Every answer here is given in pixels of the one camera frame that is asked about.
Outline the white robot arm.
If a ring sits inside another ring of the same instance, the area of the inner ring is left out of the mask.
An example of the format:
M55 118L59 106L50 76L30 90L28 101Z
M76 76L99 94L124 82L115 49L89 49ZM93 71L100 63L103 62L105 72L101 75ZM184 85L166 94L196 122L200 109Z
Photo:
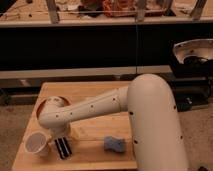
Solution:
M129 114L139 171L189 171L173 92L155 74L139 75L127 86L71 106L57 107L47 100L38 122L59 137L70 122L119 112Z

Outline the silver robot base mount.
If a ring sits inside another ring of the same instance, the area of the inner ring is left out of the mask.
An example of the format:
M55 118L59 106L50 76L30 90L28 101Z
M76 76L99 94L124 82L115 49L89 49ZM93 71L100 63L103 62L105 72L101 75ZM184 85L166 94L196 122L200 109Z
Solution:
M180 64L184 59L190 56L213 59L213 38L192 39L176 43L173 46L173 54Z

